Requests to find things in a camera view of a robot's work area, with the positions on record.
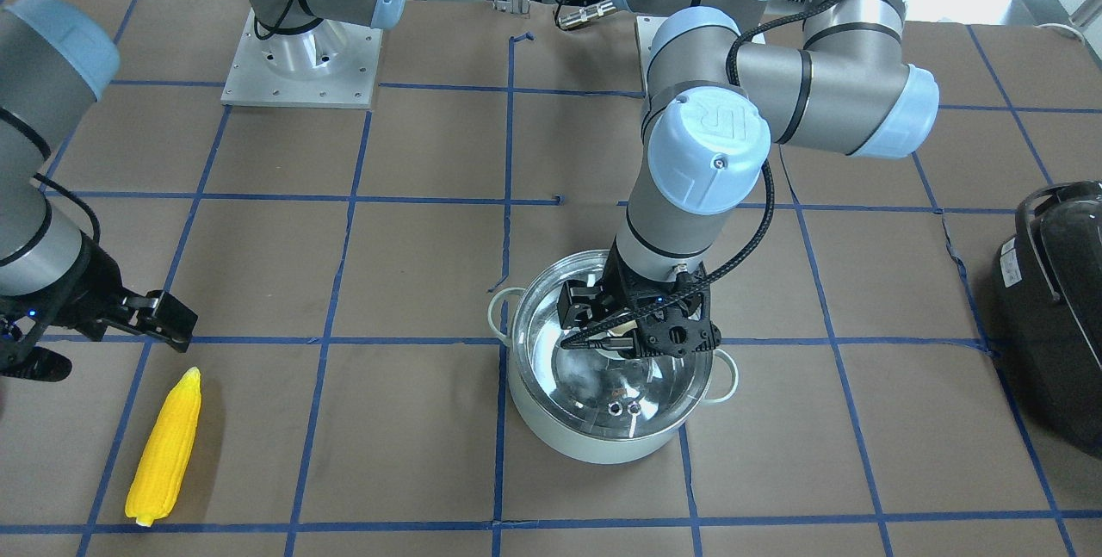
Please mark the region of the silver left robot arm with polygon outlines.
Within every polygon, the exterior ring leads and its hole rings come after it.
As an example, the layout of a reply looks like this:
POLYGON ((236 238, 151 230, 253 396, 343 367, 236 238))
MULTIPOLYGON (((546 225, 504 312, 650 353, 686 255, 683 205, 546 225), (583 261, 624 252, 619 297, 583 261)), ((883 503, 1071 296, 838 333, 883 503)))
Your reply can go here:
POLYGON ((597 282, 568 280, 563 349, 629 358, 719 344, 709 286, 771 223, 776 144, 908 157, 939 110, 933 75, 904 62, 907 0, 611 0, 662 19, 642 78, 644 157, 597 282))

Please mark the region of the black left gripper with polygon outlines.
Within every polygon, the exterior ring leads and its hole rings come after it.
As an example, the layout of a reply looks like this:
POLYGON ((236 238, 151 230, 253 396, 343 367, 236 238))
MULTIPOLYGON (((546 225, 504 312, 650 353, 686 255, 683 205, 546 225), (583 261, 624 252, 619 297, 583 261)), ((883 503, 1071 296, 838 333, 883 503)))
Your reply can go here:
POLYGON ((564 338, 568 343, 633 343, 636 320, 656 313, 665 303, 693 298, 709 298, 702 265, 688 270, 674 267, 672 282, 657 282, 634 272, 622 263, 618 251, 611 251, 602 277, 595 282, 568 279, 558 298, 558 318, 564 330, 579 333, 564 338))

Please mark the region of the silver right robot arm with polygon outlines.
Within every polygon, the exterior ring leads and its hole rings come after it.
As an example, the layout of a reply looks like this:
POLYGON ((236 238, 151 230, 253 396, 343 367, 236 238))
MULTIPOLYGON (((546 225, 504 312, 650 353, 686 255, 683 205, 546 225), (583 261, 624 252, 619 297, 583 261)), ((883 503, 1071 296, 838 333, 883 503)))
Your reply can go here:
MULTIPOLYGON (((249 0, 222 101, 272 108, 367 108, 381 33, 406 0, 249 0)), ((102 28, 62 0, 3 6, 1 294, 3 369, 47 381, 62 357, 47 328, 102 340, 109 328, 190 349, 197 317, 164 290, 137 294, 102 250, 40 191, 40 168, 102 98, 121 55, 102 28)))

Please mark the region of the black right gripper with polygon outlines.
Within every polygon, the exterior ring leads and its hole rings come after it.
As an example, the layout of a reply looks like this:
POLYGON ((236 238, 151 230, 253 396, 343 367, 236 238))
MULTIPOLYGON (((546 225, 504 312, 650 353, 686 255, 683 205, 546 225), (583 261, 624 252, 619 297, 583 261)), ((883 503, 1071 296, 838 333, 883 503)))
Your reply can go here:
POLYGON ((34 322, 71 329, 97 342, 115 328, 154 338, 181 353, 188 350, 197 314, 163 289, 145 294, 127 289, 118 263, 90 237, 80 238, 71 270, 34 294, 34 322))

